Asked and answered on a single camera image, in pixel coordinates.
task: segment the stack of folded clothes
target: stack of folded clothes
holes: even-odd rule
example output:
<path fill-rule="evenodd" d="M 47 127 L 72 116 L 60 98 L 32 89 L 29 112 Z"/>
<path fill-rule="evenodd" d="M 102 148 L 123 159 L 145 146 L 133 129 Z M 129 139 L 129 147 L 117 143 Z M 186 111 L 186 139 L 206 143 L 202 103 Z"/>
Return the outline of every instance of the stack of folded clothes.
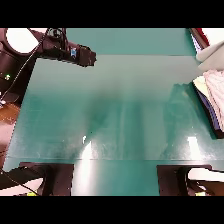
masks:
<path fill-rule="evenodd" d="M 209 70 L 193 80 L 217 138 L 224 138 L 224 72 Z"/>

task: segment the green table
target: green table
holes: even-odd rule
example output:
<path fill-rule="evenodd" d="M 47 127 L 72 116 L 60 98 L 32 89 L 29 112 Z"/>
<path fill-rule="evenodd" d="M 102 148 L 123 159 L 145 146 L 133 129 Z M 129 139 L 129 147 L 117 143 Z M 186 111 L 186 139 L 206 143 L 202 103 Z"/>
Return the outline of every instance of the green table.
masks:
<path fill-rule="evenodd" d="M 97 63 L 37 61 L 6 170 L 74 163 L 72 195 L 158 195 L 158 164 L 224 169 L 224 142 L 191 85 L 201 72 L 185 29 L 71 29 L 68 37 L 96 50 Z"/>

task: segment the green light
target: green light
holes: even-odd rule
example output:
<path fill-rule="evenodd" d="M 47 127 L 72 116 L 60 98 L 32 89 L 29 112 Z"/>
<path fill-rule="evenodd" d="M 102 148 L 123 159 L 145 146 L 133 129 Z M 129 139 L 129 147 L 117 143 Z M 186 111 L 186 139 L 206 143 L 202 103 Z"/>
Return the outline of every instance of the green light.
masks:
<path fill-rule="evenodd" d="M 5 79 L 6 79 L 6 80 L 9 80 L 10 77 L 11 77 L 11 76 L 10 76 L 9 74 L 7 74 L 7 75 L 5 76 Z"/>

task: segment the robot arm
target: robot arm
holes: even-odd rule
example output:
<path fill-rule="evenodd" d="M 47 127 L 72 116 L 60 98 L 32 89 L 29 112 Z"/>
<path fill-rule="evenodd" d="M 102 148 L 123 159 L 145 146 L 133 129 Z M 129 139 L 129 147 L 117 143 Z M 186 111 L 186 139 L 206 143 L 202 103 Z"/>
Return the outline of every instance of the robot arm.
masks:
<path fill-rule="evenodd" d="M 59 60 L 82 67 L 94 66 L 96 53 L 89 47 L 68 42 L 65 28 L 48 28 L 46 32 L 43 34 L 30 28 L 0 28 L 1 102 L 18 78 L 18 73 L 23 76 L 20 70 L 28 60 L 23 73 L 27 69 L 32 73 L 36 58 Z"/>

